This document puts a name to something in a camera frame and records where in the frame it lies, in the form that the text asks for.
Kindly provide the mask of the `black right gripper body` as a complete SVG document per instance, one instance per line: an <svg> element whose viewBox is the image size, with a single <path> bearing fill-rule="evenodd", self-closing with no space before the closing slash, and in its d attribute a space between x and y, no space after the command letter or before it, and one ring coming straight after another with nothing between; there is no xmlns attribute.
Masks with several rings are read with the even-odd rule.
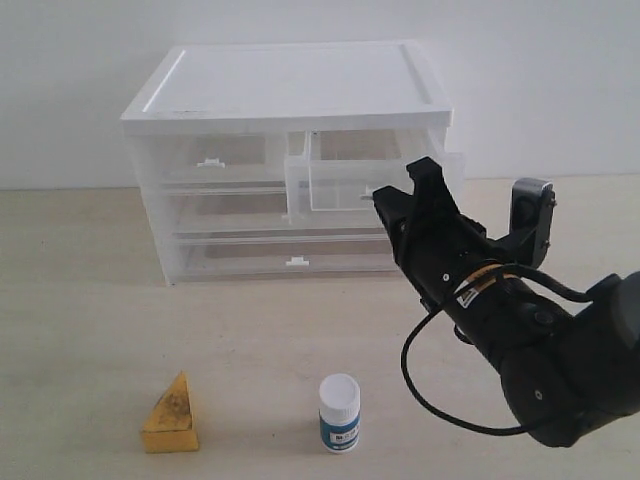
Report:
<svg viewBox="0 0 640 480"><path fill-rule="evenodd" d="M461 214L409 216L394 261L431 312L476 271L499 265L475 224Z"/></svg>

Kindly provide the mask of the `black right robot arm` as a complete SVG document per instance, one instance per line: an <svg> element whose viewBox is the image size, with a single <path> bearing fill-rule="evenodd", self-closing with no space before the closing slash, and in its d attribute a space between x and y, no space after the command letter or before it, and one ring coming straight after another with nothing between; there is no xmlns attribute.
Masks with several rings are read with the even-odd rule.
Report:
<svg viewBox="0 0 640 480"><path fill-rule="evenodd" d="M471 424L495 437L527 434L548 447L639 410L639 277L611 274L586 291L541 270L555 193L522 178L512 188L508 233L490 238L458 208L442 167L407 166L411 192L373 194L394 261L429 318L447 314L500 378L517 419L510 428Z"/></svg>

